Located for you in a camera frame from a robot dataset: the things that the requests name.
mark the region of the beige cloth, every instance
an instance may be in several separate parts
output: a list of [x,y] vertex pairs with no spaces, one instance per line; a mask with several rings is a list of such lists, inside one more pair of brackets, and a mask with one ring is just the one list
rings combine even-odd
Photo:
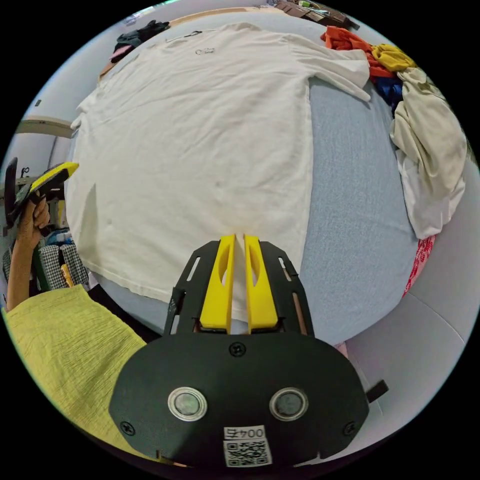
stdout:
[[467,139],[425,72],[407,68],[397,75],[403,81],[403,101],[395,110],[390,138],[404,154],[397,159],[405,203],[412,227],[422,239],[438,233],[460,201]]

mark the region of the printed number label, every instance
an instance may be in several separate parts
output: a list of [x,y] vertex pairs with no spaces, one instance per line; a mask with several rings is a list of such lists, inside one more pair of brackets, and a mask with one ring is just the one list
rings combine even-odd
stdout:
[[247,440],[265,438],[265,427],[257,426],[230,426],[223,429],[225,440]]
[[245,468],[272,464],[272,453],[263,425],[225,427],[223,436],[227,467]]

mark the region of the bed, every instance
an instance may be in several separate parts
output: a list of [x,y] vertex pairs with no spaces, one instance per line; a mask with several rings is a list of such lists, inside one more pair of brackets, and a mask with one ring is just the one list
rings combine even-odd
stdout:
[[[112,68],[104,80],[144,48],[195,30],[239,22],[300,34],[320,45],[320,36],[326,30],[288,15],[236,12],[201,17],[145,42]],[[310,83],[313,187],[300,278],[315,336],[331,345],[355,337],[398,305],[418,250],[389,139],[392,113],[370,83],[366,90],[371,95],[369,104],[321,80],[312,79]],[[74,135],[69,159],[75,141]],[[69,196],[74,194],[67,187],[67,208]],[[95,277],[121,308],[163,333],[166,303],[132,293],[100,275]],[[234,321],[232,332],[241,333],[245,328],[244,323]]]

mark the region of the blue cloth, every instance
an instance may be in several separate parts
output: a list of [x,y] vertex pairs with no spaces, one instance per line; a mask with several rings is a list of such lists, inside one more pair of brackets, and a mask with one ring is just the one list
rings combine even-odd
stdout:
[[398,78],[375,77],[375,88],[380,96],[386,101],[394,114],[397,105],[403,100],[402,85],[403,82]]

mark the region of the yellow sleeve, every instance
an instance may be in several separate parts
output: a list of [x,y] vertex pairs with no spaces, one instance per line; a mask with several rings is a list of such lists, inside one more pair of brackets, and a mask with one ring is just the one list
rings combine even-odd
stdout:
[[25,367],[62,415],[118,449],[154,460],[128,445],[108,412],[120,370],[145,345],[128,325],[82,285],[34,296],[3,316]]

